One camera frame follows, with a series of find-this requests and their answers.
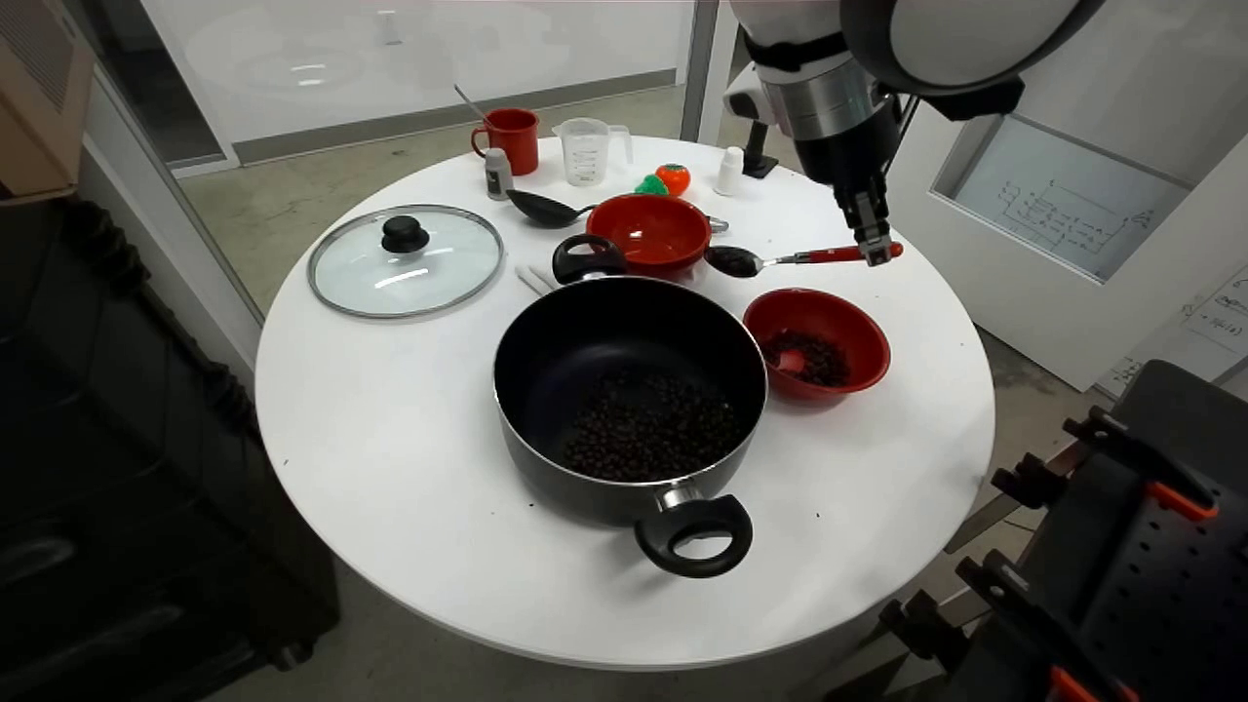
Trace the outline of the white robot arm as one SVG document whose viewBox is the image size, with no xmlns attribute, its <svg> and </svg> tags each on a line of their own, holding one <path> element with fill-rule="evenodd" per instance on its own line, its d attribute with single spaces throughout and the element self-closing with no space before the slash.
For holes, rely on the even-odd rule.
<svg viewBox="0 0 1248 702">
<path fill-rule="evenodd" d="M 835 195 L 854 251 L 885 265 L 885 178 L 914 112 L 1015 112 L 1027 70 L 1100 6 L 1105 0 L 729 0 L 745 66 L 725 107 L 759 133 L 779 129 L 805 177 Z"/>
</svg>

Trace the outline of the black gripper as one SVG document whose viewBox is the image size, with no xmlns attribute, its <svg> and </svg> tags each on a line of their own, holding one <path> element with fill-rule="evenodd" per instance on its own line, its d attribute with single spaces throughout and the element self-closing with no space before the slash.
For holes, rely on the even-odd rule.
<svg viewBox="0 0 1248 702">
<path fill-rule="evenodd" d="M 889 199 L 885 199 L 885 162 L 893 160 L 896 129 L 902 129 L 902 107 L 885 103 L 862 123 L 840 138 L 796 144 L 805 173 L 814 185 L 825 185 L 841 205 L 854 205 L 857 213 L 854 242 L 868 265 L 896 259 Z"/>
</svg>

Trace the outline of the black perforated robot base table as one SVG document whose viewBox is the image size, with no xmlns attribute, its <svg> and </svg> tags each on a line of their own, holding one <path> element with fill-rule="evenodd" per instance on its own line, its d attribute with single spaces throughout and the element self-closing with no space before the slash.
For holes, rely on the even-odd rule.
<svg viewBox="0 0 1248 702">
<path fill-rule="evenodd" d="M 957 567 L 983 623 L 916 594 L 880 629 L 940 662 L 935 702 L 1248 702 L 1248 402 L 1148 364 L 1067 433 L 1067 471 L 996 474 L 1046 519 Z"/>
</svg>

